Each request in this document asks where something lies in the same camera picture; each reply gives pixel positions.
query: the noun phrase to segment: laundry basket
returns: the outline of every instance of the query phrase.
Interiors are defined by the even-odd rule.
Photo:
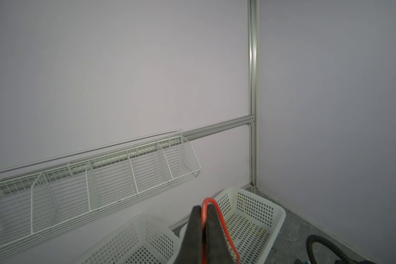
[[[235,187],[226,188],[215,200],[219,204],[233,243],[241,256],[240,263],[263,264],[285,220],[285,210],[263,197]],[[255,234],[251,228],[244,213],[243,201],[245,201],[245,212],[255,232],[260,233],[264,229],[260,235]],[[180,231],[181,240],[185,230],[186,225]]]
[[[148,214],[140,214],[106,236],[74,264],[166,264],[181,241]]]

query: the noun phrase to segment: black hose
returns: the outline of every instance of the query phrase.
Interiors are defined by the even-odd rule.
[[[340,248],[338,248],[335,244],[328,241],[322,236],[310,235],[306,239],[306,252],[308,253],[308,257],[310,258],[311,264],[317,264],[315,261],[314,252],[312,251],[312,244],[314,242],[318,242],[323,246],[326,246],[329,250],[331,250],[336,256],[338,256],[343,262],[346,264],[355,264],[357,263],[355,260],[349,258]]]

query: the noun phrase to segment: yellow cord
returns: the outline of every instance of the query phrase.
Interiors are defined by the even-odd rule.
[[[249,224],[251,225],[252,231],[254,231],[254,233],[255,233],[256,235],[262,234],[262,233],[264,232],[265,228],[264,228],[263,230],[261,230],[261,232],[259,232],[259,233],[257,233],[257,232],[254,230],[254,226],[252,225],[251,220],[249,220],[249,217],[248,217],[248,215],[247,215],[247,212],[245,211],[245,199],[244,199],[242,196],[240,196],[240,195],[236,195],[236,197],[233,199],[233,206],[232,206],[232,208],[230,209],[229,213],[227,214],[226,219],[229,219],[229,215],[230,215],[230,213],[232,212],[233,208],[235,207],[235,201],[236,201],[236,198],[238,198],[238,197],[242,198],[242,201],[243,201],[243,204],[244,204],[244,213],[245,213],[245,215],[247,216],[247,219],[248,219],[248,221],[249,221]]]

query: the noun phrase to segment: concrete floor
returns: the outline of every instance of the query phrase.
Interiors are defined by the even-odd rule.
[[[254,191],[257,195],[264,197],[267,200],[278,204],[274,200],[270,199],[267,195],[260,192],[258,189]],[[302,219],[298,215],[284,208],[286,211],[286,219],[280,229],[279,235],[271,248],[271,251],[264,262],[264,264],[293,264],[296,259],[302,262],[308,261],[306,254],[305,241],[309,235],[320,235],[324,238],[332,241],[336,246],[342,249],[349,257],[356,261],[365,260],[359,254],[350,250],[346,246],[343,246],[337,240],[327,235],[314,225],[310,224],[306,220]],[[175,235],[179,236],[180,229],[183,225],[173,230]],[[339,258],[321,244],[313,244],[315,259],[318,264],[334,264]]]

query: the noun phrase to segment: orange cord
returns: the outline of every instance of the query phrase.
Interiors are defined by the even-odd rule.
[[[219,205],[217,204],[216,200],[214,200],[213,198],[206,198],[206,199],[204,200],[204,202],[202,203],[202,208],[201,208],[201,220],[202,220],[203,230],[205,230],[205,223],[206,223],[206,220],[207,220],[207,205],[208,205],[209,203],[212,203],[212,204],[214,204],[214,205],[216,206],[217,213],[219,214],[220,221],[222,222],[222,226],[223,226],[225,235],[226,235],[226,237],[227,237],[227,240],[229,240],[230,246],[232,246],[233,251],[234,251],[235,254],[236,254],[236,264],[239,264],[239,261],[240,261],[241,256],[239,255],[238,250],[236,249],[235,245],[233,244],[232,238],[230,237],[230,233],[229,233],[229,231],[227,230],[227,226],[226,226],[226,223],[225,223],[224,218],[223,218],[223,213],[222,213],[222,211],[220,210],[220,207],[219,207]],[[203,263],[203,264],[206,264],[206,263],[207,263],[206,255],[205,255],[205,246],[203,247],[203,258],[202,258],[202,263]]]

